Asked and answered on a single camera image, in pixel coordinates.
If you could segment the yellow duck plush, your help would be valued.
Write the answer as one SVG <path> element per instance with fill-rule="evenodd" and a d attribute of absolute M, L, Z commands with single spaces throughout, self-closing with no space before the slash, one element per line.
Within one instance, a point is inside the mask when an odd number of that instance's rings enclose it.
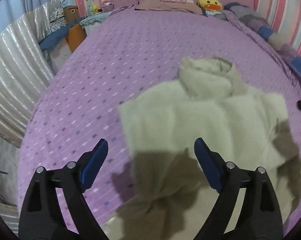
<path fill-rule="evenodd" d="M 198 0 L 197 6 L 208 11 L 221 11 L 223 7 L 218 0 Z"/>

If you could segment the brown pillow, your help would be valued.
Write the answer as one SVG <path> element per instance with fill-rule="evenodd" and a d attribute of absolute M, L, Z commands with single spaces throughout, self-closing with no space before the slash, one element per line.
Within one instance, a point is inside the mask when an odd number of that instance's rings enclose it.
<path fill-rule="evenodd" d="M 202 10 L 193 3 L 162 2 L 161 0 L 145 0 L 137 7 L 137 10 L 189 12 L 202 15 Z"/>

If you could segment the beige fleece garment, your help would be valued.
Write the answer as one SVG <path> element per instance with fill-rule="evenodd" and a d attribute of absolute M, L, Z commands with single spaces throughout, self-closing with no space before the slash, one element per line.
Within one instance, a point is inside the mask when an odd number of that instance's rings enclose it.
<path fill-rule="evenodd" d="M 175 81 L 119 106 L 135 196 L 104 225 L 110 239 L 193 239 L 217 200 L 194 142 L 269 174 L 283 219 L 301 198 L 301 160 L 281 94 L 248 86 L 219 57 L 185 58 Z"/>

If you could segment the brown cardboard box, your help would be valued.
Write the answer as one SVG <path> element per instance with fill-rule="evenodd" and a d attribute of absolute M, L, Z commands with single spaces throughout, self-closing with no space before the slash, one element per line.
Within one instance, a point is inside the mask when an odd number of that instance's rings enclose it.
<path fill-rule="evenodd" d="M 74 22 L 78 18 L 80 18 L 79 12 L 78 12 L 78 7 L 75 5 L 68 5 L 64 9 L 64 15 L 67 24 L 70 24 L 71 22 Z"/>

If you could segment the patchwork quilt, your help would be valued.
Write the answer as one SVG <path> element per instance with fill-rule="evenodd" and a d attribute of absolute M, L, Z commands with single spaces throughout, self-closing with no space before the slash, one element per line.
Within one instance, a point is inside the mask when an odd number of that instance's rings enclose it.
<path fill-rule="evenodd" d="M 283 40 L 279 33 L 268 25 L 264 18 L 260 17 L 259 14 L 250 7 L 237 2 L 225 5 L 224 9 L 233 12 L 240 22 L 268 42 L 272 48 L 279 53 L 285 63 L 301 78 L 300 55 Z"/>

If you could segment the silver striped curtain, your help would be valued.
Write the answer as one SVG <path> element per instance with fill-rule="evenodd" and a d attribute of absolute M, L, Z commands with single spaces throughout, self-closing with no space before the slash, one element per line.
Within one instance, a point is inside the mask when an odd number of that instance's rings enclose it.
<path fill-rule="evenodd" d="M 50 33 L 50 14 L 60 6 L 61 0 L 46 2 L 0 31 L 0 137 L 16 147 L 54 77 L 39 41 Z"/>

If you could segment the purple diamond-pattern bedsheet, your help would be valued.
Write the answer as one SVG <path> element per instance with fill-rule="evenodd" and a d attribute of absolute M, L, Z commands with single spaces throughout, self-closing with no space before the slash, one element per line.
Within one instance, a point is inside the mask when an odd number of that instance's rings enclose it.
<path fill-rule="evenodd" d="M 118 106 L 174 79 L 184 57 L 206 56 L 222 57 L 236 66 L 245 82 L 284 95 L 301 156 L 301 111 L 296 106 L 301 90 L 260 44 L 214 17 L 125 9 L 87 36 L 37 102 L 20 150 L 18 205 L 36 168 L 61 168 L 104 138 L 108 157 L 84 195 L 97 221 L 104 222 L 134 193 Z M 287 227 L 300 216 L 301 201 Z"/>

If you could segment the blue cloth on stand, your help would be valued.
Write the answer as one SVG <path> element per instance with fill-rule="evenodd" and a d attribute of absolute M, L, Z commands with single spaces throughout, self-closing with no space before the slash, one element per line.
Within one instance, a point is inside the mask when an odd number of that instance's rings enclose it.
<path fill-rule="evenodd" d="M 59 42 L 67 36 L 69 29 L 80 23 L 83 19 L 83 17 L 80 17 L 49 34 L 46 38 L 39 42 L 40 50 L 48 52 L 53 51 L 54 48 L 59 44 Z"/>

